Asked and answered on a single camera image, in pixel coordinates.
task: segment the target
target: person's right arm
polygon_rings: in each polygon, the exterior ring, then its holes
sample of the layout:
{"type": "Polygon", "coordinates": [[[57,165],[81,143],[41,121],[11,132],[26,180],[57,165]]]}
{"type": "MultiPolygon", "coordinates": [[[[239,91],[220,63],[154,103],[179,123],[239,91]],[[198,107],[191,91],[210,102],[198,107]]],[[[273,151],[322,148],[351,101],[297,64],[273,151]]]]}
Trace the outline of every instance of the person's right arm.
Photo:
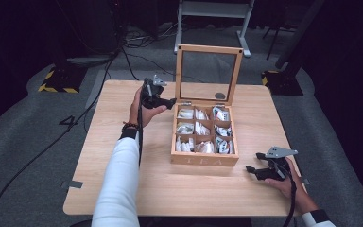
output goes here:
{"type": "MultiPolygon", "coordinates": [[[[299,175],[297,174],[291,160],[288,158],[286,158],[286,160],[291,169],[291,175],[297,187],[296,207],[297,210],[302,214],[302,219],[304,220],[305,225],[311,227],[335,226],[326,215],[326,212],[319,209],[312,198],[305,192],[303,184],[301,183],[299,175]]],[[[289,178],[286,178],[282,182],[273,179],[265,179],[265,182],[270,186],[279,189],[285,197],[290,199],[291,182],[289,178]]]]}

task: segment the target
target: lid frame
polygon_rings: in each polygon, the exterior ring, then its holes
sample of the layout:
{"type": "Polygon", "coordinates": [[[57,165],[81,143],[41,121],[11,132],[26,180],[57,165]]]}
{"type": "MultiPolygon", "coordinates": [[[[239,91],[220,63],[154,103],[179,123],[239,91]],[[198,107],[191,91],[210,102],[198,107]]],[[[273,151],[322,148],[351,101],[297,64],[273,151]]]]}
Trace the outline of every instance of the lid frame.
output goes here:
{"type": "Polygon", "coordinates": [[[175,97],[178,100],[178,102],[183,103],[185,101],[191,101],[193,104],[207,104],[207,105],[216,105],[219,103],[224,103],[225,106],[231,106],[233,102],[235,85],[237,83],[238,73],[240,70],[240,64],[243,56],[243,48],[211,46],[211,45],[193,45],[193,44],[179,44],[178,48],[179,50],[177,53],[177,63],[176,63],[176,92],[175,92],[175,97]],[[227,98],[225,100],[182,97],[182,61],[183,61],[182,58],[184,51],[235,55],[232,77],[229,83],[228,94],[226,96],[227,98]]]}

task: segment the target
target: wooden box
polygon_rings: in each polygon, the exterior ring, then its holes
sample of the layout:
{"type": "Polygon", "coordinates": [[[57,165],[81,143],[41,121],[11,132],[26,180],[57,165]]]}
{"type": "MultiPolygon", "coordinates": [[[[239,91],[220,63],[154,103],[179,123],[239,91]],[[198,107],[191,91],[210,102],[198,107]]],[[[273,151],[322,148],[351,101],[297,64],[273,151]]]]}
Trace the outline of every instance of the wooden box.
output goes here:
{"type": "Polygon", "coordinates": [[[238,161],[232,101],[242,55],[242,48],[179,45],[172,164],[234,166],[238,161]],[[213,79],[203,81],[204,74],[213,79]]]}

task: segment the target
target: bracelet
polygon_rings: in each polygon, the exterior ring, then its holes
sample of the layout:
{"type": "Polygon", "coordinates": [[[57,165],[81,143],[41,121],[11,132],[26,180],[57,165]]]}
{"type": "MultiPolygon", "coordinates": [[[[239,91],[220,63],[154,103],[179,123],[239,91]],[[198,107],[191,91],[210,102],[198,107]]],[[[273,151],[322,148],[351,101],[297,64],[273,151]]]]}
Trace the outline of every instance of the bracelet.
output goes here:
{"type": "Polygon", "coordinates": [[[134,127],[136,130],[138,130],[138,125],[137,124],[134,124],[134,123],[130,123],[130,122],[125,122],[125,121],[123,121],[123,124],[125,124],[124,126],[123,126],[123,128],[122,128],[122,132],[126,129],[126,128],[128,128],[128,127],[134,127]]]}

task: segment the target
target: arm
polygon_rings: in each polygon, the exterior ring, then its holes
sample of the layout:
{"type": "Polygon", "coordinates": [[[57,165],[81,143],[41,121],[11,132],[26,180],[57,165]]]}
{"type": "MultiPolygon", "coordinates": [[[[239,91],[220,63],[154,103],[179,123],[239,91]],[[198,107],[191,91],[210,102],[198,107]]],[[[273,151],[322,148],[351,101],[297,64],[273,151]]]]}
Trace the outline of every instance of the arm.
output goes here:
{"type": "MultiPolygon", "coordinates": [[[[129,122],[137,124],[141,88],[130,106],[129,122]]],[[[165,106],[143,111],[143,127],[152,117],[166,110],[165,106]]],[[[105,171],[102,189],[96,202],[92,226],[139,226],[135,195],[138,188],[139,144],[133,126],[122,131],[105,171]]]]}
{"type": "MultiPolygon", "coordinates": [[[[320,210],[312,198],[305,192],[303,185],[301,184],[299,175],[297,174],[293,163],[290,159],[286,158],[291,170],[291,175],[296,183],[296,207],[300,213],[302,213],[302,219],[306,226],[312,227],[332,227],[335,226],[328,218],[324,210],[320,210]]],[[[265,179],[265,182],[270,186],[279,189],[282,194],[290,199],[291,196],[291,183],[290,179],[286,178],[283,182],[273,179],[265,179]]]]}

